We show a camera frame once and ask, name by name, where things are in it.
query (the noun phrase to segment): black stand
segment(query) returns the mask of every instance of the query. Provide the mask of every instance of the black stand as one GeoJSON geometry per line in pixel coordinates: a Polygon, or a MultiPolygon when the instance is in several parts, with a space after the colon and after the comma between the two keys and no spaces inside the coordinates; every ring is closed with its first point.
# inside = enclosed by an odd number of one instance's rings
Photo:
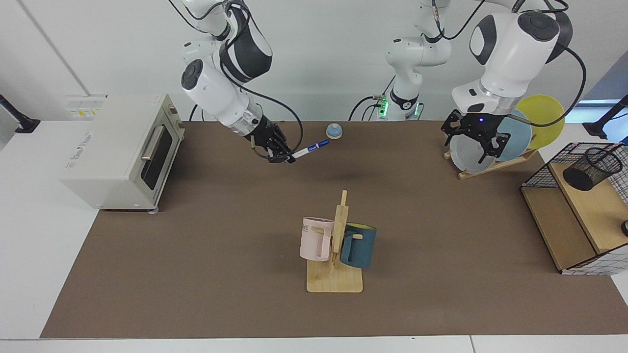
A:
{"type": "Polygon", "coordinates": [[[610,108],[608,113],[604,114],[604,116],[601,117],[600,120],[596,122],[585,122],[582,124],[582,126],[584,126],[585,130],[587,130],[589,135],[597,136],[601,139],[606,139],[607,136],[606,136],[606,133],[604,132],[604,126],[609,121],[613,120],[613,118],[620,111],[624,110],[626,106],[628,106],[628,95],[622,98],[622,100],[620,100],[619,103],[617,103],[613,108],[610,108]]]}
{"type": "Polygon", "coordinates": [[[15,107],[12,106],[11,103],[9,103],[9,101],[6,100],[4,96],[1,94],[0,94],[0,106],[5,108],[6,111],[8,111],[11,116],[13,116],[13,119],[15,119],[18,122],[19,126],[15,130],[16,134],[32,133],[37,128],[37,125],[39,125],[39,123],[41,122],[41,120],[31,119],[28,116],[25,116],[24,114],[20,113],[19,110],[15,109],[15,107]]]}

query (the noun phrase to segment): white plate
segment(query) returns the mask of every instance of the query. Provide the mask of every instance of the white plate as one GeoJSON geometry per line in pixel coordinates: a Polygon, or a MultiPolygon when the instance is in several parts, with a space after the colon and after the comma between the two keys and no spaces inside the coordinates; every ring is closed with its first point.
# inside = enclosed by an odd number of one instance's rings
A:
{"type": "MultiPolygon", "coordinates": [[[[528,120],[520,111],[513,111],[512,115],[528,120]]],[[[500,162],[507,162],[518,158],[528,149],[530,141],[532,141],[532,126],[510,117],[504,118],[497,128],[497,132],[502,134],[509,133],[511,135],[502,155],[497,159],[497,161],[500,162]]]]}
{"type": "Polygon", "coordinates": [[[454,136],[450,143],[450,151],[452,153],[452,161],[458,169],[466,171],[469,174],[482,173],[495,162],[495,157],[486,156],[482,163],[478,163],[484,150],[480,143],[470,137],[464,135],[454,136]]]}

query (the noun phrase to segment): yellow plate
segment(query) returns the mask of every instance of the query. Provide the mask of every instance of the yellow plate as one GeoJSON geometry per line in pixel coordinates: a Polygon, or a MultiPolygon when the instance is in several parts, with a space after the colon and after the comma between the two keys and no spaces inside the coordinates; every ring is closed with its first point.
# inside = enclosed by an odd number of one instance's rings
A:
{"type": "MultiPolygon", "coordinates": [[[[526,115],[528,120],[536,124],[547,124],[558,119],[565,112],[560,103],[548,95],[531,95],[517,105],[517,110],[526,115]]],[[[547,128],[532,127],[532,142],[528,148],[545,147],[556,141],[563,132],[565,120],[547,128]]]]}

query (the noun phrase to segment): wooden mug stand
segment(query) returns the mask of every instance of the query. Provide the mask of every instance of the wooden mug stand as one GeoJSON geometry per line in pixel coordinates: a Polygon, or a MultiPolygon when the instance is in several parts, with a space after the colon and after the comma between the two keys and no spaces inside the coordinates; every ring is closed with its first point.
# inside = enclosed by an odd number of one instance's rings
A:
{"type": "Polygon", "coordinates": [[[348,217],[347,191],[343,190],[340,205],[336,206],[330,259],[324,262],[308,260],[308,292],[361,293],[364,290],[362,269],[347,266],[340,262],[340,248],[345,235],[348,217]]]}
{"type": "MultiPolygon", "coordinates": [[[[538,149],[528,149],[527,151],[525,151],[523,153],[523,155],[521,155],[521,156],[519,156],[519,157],[517,157],[517,158],[515,158],[515,159],[513,159],[511,161],[508,161],[508,162],[495,162],[495,163],[493,163],[493,165],[489,169],[486,169],[482,173],[469,174],[466,171],[461,171],[460,173],[458,173],[458,179],[460,179],[460,180],[469,179],[469,178],[477,177],[478,175],[490,173],[492,171],[504,169],[504,168],[507,168],[509,166],[518,165],[520,163],[527,162],[538,151],[539,151],[538,149]]],[[[443,155],[443,158],[446,159],[446,160],[450,160],[452,158],[452,153],[450,151],[445,152],[445,154],[443,155]]]]}

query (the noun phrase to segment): blue marker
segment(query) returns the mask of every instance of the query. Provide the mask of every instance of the blue marker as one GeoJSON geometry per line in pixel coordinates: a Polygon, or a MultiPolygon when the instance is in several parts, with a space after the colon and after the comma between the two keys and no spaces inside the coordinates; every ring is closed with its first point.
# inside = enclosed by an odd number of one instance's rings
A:
{"type": "Polygon", "coordinates": [[[292,157],[299,158],[299,157],[303,157],[305,155],[307,155],[310,152],[314,152],[317,149],[321,148],[321,147],[325,147],[329,144],[329,139],[324,139],[323,141],[319,142],[319,143],[315,143],[313,145],[311,145],[310,147],[307,148],[303,148],[301,151],[296,152],[295,154],[292,155],[292,157]]]}

